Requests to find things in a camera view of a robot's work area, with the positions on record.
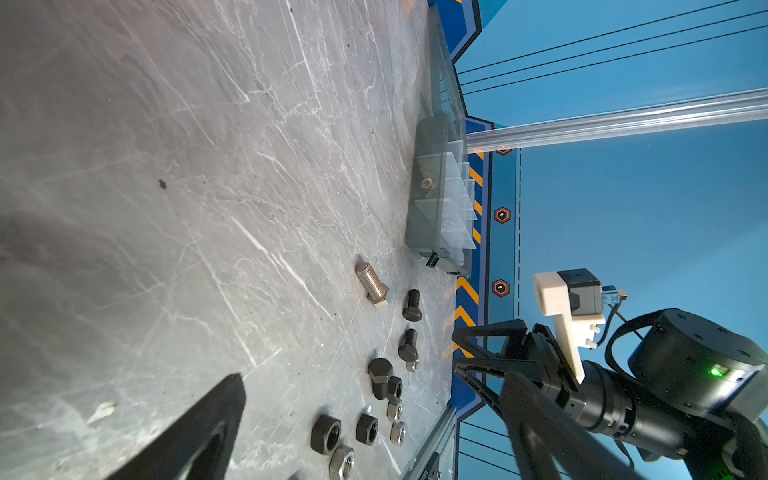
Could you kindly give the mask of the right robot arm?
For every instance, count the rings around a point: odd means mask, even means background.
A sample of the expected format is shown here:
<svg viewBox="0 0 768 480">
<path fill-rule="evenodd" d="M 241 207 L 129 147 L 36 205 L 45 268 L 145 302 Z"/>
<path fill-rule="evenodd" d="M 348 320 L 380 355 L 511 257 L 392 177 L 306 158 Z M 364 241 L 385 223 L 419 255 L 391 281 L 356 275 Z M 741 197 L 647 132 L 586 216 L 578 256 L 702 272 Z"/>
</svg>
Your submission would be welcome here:
<svg viewBox="0 0 768 480">
<path fill-rule="evenodd" d="M 676 308 L 639 316 L 615 337 L 644 338 L 621 367 L 583 363 L 577 377 L 555 335 L 521 320 L 453 334 L 455 373 L 505 423 L 525 479 L 633 479 L 598 441 L 645 461 L 684 462 L 694 479 L 767 475 L 767 355 L 752 340 Z"/>
</svg>

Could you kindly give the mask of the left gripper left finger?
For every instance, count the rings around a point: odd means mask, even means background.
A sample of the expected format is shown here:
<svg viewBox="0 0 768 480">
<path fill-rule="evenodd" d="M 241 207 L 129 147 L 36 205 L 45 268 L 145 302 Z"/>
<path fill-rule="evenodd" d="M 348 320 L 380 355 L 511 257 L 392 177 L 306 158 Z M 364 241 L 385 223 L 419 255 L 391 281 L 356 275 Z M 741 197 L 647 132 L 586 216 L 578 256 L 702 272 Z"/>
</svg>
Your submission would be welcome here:
<svg viewBox="0 0 768 480">
<path fill-rule="evenodd" d="M 226 475 L 246 403 L 239 373 L 207 394 L 109 475 L 111 479 L 222 479 Z"/>
</svg>

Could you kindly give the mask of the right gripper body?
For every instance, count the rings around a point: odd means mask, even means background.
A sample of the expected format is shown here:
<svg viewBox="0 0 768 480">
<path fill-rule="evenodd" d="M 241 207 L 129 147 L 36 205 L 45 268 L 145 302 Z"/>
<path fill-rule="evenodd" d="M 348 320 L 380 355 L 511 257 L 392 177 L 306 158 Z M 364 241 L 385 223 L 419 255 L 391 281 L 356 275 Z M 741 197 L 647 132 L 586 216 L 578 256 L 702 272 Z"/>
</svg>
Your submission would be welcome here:
<svg viewBox="0 0 768 480">
<path fill-rule="evenodd" d="M 671 459 L 692 451 L 698 421 L 594 362 L 583 364 L 585 378 L 576 381 L 549 328 L 537 324 L 527 333 L 527 358 L 542 371 L 534 385 L 587 431 Z"/>
</svg>

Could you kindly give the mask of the black hex bolt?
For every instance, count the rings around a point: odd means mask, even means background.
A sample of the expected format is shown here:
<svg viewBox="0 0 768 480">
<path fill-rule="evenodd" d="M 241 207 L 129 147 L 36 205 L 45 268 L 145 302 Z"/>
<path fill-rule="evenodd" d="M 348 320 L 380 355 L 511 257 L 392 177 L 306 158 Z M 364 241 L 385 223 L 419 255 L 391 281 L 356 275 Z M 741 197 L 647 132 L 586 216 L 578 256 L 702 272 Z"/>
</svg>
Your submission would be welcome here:
<svg viewBox="0 0 768 480">
<path fill-rule="evenodd" d="M 398 347 L 398 356 L 405 363 L 409 372 L 415 372 L 419 365 L 419 353 L 416 346 L 418 332 L 409 328 L 405 331 L 403 341 Z"/>
<path fill-rule="evenodd" d="M 387 385 L 392 374 L 393 366 L 386 358 L 377 357 L 368 364 L 368 375 L 376 399 L 384 400 L 387 397 Z"/>
<path fill-rule="evenodd" d="M 409 322 L 419 322 L 422 320 L 422 311 L 420 309 L 421 293 L 418 289 L 408 291 L 405 306 L 402 310 L 402 316 Z"/>
</svg>

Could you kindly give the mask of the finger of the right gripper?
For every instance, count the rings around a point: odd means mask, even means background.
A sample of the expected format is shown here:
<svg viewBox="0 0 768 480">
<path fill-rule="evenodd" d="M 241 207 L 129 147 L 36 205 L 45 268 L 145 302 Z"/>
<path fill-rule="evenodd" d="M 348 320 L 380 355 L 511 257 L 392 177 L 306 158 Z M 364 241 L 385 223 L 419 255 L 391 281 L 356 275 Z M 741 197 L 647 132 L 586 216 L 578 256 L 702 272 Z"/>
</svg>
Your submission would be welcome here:
<svg viewBox="0 0 768 480">
<path fill-rule="evenodd" d="M 515 319 L 456 329 L 452 340 L 467 359 L 530 360 L 526 323 Z"/>
<path fill-rule="evenodd" d="M 483 383 L 477 374 L 505 379 L 508 374 L 520 373 L 528 380 L 540 381 L 540 367 L 529 360 L 510 359 L 458 359 L 454 372 L 468 384 L 501 419 L 504 419 L 500 395 Z"/>
</svg>

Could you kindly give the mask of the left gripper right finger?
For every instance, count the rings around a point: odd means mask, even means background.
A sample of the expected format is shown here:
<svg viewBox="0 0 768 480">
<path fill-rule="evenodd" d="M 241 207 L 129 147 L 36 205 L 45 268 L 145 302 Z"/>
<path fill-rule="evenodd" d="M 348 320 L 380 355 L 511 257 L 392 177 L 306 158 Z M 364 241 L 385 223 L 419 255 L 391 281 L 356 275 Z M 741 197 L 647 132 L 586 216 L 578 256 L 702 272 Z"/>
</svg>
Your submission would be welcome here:
<svg viewBox="0 0 768 480">
<path fill-rule="evenodd" d="M 505 376 L 500 411 L 523 479 L 638 479 L 518 372 Z"/>
</svg>

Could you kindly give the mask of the brass wing nut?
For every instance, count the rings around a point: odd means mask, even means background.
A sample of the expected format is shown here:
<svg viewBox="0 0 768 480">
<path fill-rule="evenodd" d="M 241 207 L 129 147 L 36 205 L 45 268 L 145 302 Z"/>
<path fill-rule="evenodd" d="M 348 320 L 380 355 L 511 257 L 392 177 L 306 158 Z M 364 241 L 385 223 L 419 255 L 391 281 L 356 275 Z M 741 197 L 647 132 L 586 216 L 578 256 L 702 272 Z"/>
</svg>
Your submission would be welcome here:
<svg viewBox="0 0 768 480">
<path fill-rule="evenodd" d="M 435 188 L 435 186 L 436 186 L 436 182 L 432 178 L 432 176 L 429 174 L 429 172 L 426 170 L 422 170 L 420 188 L 425 191 L 432 191 Z"/>
</svg>

